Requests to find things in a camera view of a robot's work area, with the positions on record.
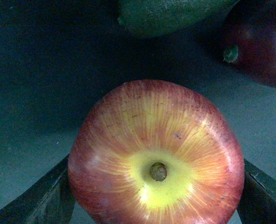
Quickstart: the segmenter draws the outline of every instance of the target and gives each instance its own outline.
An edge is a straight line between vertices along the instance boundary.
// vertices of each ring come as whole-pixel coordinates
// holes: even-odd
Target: fruit stem
[[[118,21],[119,25],[124,26],[124,22],[120,16],[118,17],[117,21]]]
[[[156,162],[150,168],[150,175],[155,181],[162,182],[167,177],[167,168],[161,162]]]
[[[239,55],[238,46],[237,45],[229,46],[224,50],[224,54],[223,54],[224,61],[228,63],[234,62],[237,59],[238,55]]]

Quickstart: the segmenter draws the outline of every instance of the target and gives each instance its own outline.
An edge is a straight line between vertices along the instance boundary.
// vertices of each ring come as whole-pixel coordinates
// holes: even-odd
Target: apple stripe
[[[150,167],[167,177],[156,182]],[[125,83],[90,111],[69,158],[80,205],[97,223],[225,223],[243,187],[243,157],[219,110],[182,86]]]

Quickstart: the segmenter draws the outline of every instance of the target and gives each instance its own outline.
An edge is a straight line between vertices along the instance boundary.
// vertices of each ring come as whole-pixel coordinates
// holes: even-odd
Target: apple
[[[241,198],[244,160],[208,99],[174,83],[137,80],[91,109],[68,177],[98,224],[224,224]]]

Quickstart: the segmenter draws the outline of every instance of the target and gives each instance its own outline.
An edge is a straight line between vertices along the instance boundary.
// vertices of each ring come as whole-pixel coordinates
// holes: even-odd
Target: gray surface
[[[64,5],[55,15],[47,6],[24,5],[22,14],[20,7],[12,2],[0,9],[0,209],[69,153],[99,98],[142,78],[172,81],[208,97],[245,158],[276,179],[276,89],[222,63],[216,45],[222,16],[138,41],[120,32],[106,8],[92,15],[87,8],[74,21]],[[62,18],[65,23],[57,24]],[[71,223],[88,219],[76,205]],[[231,223],[240,223],[238,215]]]

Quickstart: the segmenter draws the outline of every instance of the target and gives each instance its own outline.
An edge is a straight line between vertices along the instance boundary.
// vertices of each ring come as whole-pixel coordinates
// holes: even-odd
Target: dark background
[[[245,158],[276,179],[276,88],[222,61],[227,12],[137,40],[118,25],[116,0],[0,0],[0,209],[69,153],[97,100],[136,79],[171,81],[209,98]],[[74,214],[72,223],[87,222],[78,206]]]

